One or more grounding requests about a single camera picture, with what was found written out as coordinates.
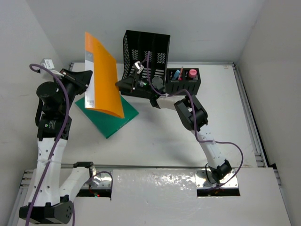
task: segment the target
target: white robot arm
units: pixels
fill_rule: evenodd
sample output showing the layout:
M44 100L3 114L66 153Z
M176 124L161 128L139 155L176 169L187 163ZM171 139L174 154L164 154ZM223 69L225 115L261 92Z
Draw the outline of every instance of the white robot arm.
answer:
M206 155L213 179L219 183L221 179L231 172L232 167L214 142L214 137L208 126L207 112L195 96L192 96L192 99L196 111L199 144ZM195 135L193 116L190 110L191 104L187 97L182 100L179 100L178 96L159 97L152 105L161 109L166 108L177 111L184 127Z
M60 78L60 82L66 89L70 107L75 96L86 91L92 71L75 73L62 69L61 74L64 76ZM53 154L49 158L55 139L66 120L66 101L56 82L48 81L41 84L37 89L37 95L40 98L36 114L38 164L28 205L20 208L19 217L26 219L30 212L30 222L35 224L67 224L72 216L74 198L83 184L94 176L93 163L78 162L74 164L70 176L59 187L61 160L72 120L69 116L67 117L62 136L57 141Z

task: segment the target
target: white tabletop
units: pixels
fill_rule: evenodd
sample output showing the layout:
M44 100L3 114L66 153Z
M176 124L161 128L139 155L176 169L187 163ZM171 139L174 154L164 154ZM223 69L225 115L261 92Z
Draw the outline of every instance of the white tabletop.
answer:
M69 174L70 169L62 169L60 179ZM240 196L197 198L193 169L116 169L112 200L75 198L75 225L291 225L272 168L243 168L237 178ZM18 219L17 226L24 225Z
M182 65L168 64L169 68ZM199 68L201 86L197 98L208 112L209 126L218 141L231 141L244 153L244 167L257 167L232 66L185 65ZM123 64L117 64L121 79ZM93 161L94 164L135 166L204 166L207 161L191 132L175 111L151 107L149 100L123 96L139 115L106 139L75 105L72 125L62 163ZM241 155L232 145L219 145L233 167Z

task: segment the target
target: black mesh file organizer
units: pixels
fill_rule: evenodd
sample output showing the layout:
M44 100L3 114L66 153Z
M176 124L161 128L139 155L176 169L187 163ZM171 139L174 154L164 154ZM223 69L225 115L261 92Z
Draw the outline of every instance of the black mesh file organizer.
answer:
M160 77L165 81L170 35L127 30L123 38L124 72L122 78L129 76L134 70L136 61L143 61L150 51L149 73L150 80ZM147 79L146 62L140 79ZM120 90L122 95L150 98L151 88L139 87L133 92Z

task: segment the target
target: black desk organizer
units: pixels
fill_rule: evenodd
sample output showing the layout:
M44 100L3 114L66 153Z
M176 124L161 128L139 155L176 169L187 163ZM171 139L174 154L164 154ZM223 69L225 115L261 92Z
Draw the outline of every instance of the black desk organizer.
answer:
M198 76L195 79L190 79L188 77L188 72L190 69L195 69ZM199 74L198 68L183 68L182 80L172 80L174 73L180 68L168 68L166 71L166 80L165 80L165 92L168 94L174 94L175 92L186 89L190 94L196 95L198 93L198 88L201 85L201 77ZM181 92L179 95L186 95L185 92Z
M124 72L122 79L129 76L134 71L134 63L142 62L148 51L150 51L149 73L150 80L154 77L160 77L164 82L168 50L169 50L170 35L156 34L148 32L137 32L127 30L123 38L123 61ZM143 64L144 70L140 74L140 79L147 80L146 62ZM122 95L150 98L152 91L151 87L138 87L135 91L130 92L125 89L120 89Z

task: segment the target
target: green board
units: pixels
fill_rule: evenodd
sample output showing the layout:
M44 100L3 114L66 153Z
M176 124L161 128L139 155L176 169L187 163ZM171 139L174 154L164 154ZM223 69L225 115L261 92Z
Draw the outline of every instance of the green board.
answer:
M129 121L131 121L135 116L138 115L137 110L134 109L133 106L131 106L123 97L121 97L121 102L125 115L124 119L102 112L86 109L84 97L75 102L75 104L92 121L92 123L104 135L104 137L109 138L121 127L126 125Z

